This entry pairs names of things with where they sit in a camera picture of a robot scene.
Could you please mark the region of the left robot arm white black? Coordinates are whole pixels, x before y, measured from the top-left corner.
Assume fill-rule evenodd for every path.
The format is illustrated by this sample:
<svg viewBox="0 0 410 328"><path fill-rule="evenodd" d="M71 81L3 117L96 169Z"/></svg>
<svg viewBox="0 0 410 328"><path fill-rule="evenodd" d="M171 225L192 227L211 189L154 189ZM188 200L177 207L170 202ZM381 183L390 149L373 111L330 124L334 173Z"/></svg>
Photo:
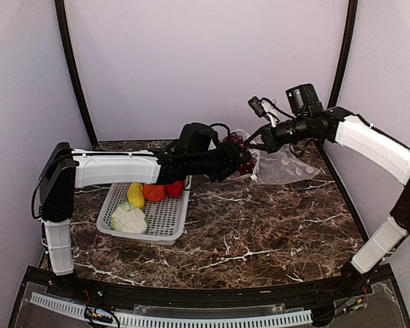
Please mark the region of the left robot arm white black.
<svg viewBox="0 0 410 328"><path fill-rule="evenodd" d="M223 182L249 160L245 147L219 140L215 125L187 124L164 148L137 152L97 152L56 145L31 196L31 216L41 221L48 266L56 289L68 298L84 293L72 259L70 220L74 191L92 185L140 182L170 185L189 176Z"/></svg>

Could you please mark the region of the clear zip top bag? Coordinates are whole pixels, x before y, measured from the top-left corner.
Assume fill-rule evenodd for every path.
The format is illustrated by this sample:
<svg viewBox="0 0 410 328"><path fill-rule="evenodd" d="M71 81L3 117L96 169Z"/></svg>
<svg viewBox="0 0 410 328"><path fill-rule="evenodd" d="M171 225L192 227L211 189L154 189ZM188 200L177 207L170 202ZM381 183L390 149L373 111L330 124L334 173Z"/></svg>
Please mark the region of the clear zip top bag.
<svg viewBox="0 0 410 328"><path fill-rule="evenodd" d="M228 180L244 180L258 185L286 185L311 180L320 174L319 168L291 154L289 146L272 154L255 149L249 149L249 152L251 163L247 164L247 172L242 174L237 171Z"/></svg>

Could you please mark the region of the orange bell pepper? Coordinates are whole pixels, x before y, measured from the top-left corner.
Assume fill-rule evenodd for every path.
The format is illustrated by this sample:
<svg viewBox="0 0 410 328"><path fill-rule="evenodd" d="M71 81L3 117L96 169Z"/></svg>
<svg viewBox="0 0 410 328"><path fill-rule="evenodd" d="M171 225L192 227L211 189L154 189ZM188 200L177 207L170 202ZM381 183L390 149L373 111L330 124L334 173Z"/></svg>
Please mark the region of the orange bell pepper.
<svg viewBox="0 0 410 328"><path fill-rule="evenodd" d="M143 186L143 196L149 202L161 202L166 194L165 185L145 184Z"/></svg>

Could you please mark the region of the red bell pepper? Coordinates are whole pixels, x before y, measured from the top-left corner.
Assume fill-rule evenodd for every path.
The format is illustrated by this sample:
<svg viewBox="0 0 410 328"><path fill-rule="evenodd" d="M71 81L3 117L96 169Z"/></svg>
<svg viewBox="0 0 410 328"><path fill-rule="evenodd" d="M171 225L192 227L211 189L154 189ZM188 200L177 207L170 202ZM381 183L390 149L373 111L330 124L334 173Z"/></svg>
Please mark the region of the red bell pepper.
<svg viewBox="0 0 410 328"><path fill-rule="evenodd" d="M183 181L177 181L165 186L166 195L170 198L180 198L183 194L185 183Z"/></svg>

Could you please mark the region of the yellow bell pepper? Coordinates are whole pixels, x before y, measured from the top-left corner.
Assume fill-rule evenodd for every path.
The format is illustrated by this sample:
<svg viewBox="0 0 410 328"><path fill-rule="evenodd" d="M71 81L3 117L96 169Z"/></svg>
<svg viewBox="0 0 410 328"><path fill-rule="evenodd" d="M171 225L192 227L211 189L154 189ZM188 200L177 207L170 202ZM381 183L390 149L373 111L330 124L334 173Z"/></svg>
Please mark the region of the yellow bell pepper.
<svg viewBox="0 0 410 328"><path fill-rule="evenodd" d="M137 182L131 183L127 191L127 200L135 208L143 208L145 205L144 186Z"/></svg>

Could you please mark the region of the white plastic perforated basket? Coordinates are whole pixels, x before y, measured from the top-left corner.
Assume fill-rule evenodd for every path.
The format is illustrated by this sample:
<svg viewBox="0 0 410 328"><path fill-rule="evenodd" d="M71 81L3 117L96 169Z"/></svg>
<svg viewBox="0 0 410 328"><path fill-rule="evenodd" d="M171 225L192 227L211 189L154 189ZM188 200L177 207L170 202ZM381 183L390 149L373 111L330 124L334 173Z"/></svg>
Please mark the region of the white plastic perforated basket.
<svg viewBox="0 0 410 328"><path fill-rule="evenodd" d="M132 234L111 229L111 216L121 203L127 201L128 188L128 183L111 185L97 218L99 232L126 241L173 245L184 232L190 191L184 191L178 199L165 197L158 203L146 203L143 213L147 219L147 229L141 234Z"/></svg>

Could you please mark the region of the left black frame post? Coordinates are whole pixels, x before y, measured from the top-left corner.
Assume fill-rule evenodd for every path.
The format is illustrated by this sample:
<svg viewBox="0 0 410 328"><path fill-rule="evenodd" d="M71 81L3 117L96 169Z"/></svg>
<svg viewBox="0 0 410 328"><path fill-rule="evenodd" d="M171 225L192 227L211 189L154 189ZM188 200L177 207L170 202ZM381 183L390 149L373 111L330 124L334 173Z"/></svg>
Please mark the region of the left black frame post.
<svg viewBox="0 0 410 328"><path fill-rule="evenodd" d="M74 96L78 105L79 113L85 128L87 138L92 148L98 145L98 138L96 131L90 117L90 112L85 100L85 95L81 85L81 80L77 68L76 58L71 40L70 28L66 13L66 2L64 0L55 0L55 11L57 17L57 24L59 27L59 34L61 38L64 57L68 68L68 74L72 84Z"/></svg>

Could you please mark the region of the dark red grape bunch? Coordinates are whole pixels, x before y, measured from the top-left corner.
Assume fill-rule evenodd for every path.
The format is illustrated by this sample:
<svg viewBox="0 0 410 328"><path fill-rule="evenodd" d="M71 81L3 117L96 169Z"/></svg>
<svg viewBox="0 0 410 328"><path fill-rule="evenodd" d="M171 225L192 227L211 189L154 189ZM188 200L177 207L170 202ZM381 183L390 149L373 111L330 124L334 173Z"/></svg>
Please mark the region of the dark red grape bunch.
<svg viewBox="0 0 410 328"><path fill-rule="evenodd" d="M247 149L243 139L243 136L238 133L230 133L227 137L223 138L223 142L230 142L234 146L236 146L238 152L240 163L238 164L237 171L238 173L243 176L247 174L252 174L254 171L254 159L251 152Z"/></svg>

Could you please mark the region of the black curved front rail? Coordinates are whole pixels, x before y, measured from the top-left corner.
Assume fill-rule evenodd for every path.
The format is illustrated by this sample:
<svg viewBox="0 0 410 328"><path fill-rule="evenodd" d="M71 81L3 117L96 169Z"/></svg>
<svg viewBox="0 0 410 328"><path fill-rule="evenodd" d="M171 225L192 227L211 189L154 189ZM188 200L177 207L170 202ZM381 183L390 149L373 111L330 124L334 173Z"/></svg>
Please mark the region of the black curved front rail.
<svg viewBox="0 0 410 328"><path fill-rule="evenodd" d="M327 308L336 301L372 292L368 282L346 287L340 277L315 282L242 289L173 289L113 284L97 280L55 277L41 270L40 280L55 295L89 301L107 308L132 309L137 305L186 308L248 307L283 304L286 308Z"/></svg>

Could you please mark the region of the white green cauliflower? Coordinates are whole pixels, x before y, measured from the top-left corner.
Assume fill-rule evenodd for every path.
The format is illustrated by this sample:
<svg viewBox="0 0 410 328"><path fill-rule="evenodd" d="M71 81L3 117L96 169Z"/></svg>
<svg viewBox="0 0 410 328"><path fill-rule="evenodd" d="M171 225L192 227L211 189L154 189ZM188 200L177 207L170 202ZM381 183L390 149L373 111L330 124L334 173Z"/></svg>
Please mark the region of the white green cauliflower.
<svg viewBox="0 0 410 328"><path fill-rule="evenodd" d="M121 203L111 216L111 229L129 234L142 234L148 227L144 212L129 202Z"/></svg>

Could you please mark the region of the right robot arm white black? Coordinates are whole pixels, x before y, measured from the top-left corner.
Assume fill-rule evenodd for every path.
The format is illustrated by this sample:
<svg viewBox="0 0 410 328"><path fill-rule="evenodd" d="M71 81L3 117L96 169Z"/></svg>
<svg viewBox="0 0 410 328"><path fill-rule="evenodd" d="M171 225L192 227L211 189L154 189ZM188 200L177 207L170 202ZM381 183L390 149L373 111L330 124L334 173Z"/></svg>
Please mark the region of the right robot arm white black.
<svg viewBox="0 0 410 328"><path fill-rule="evenodd" d="M278 120L279 109L270 100L254 96L248 101L258 117L269 121L245 141L248 148L270 154L298 141L327 140L366 157L404 187L386 221L340 269L335 290L348 297L410 236L410 146L375 128L359 114L342 107L324 109L311 83L286 90L286 97L292 113L285 122Z"/></svg>

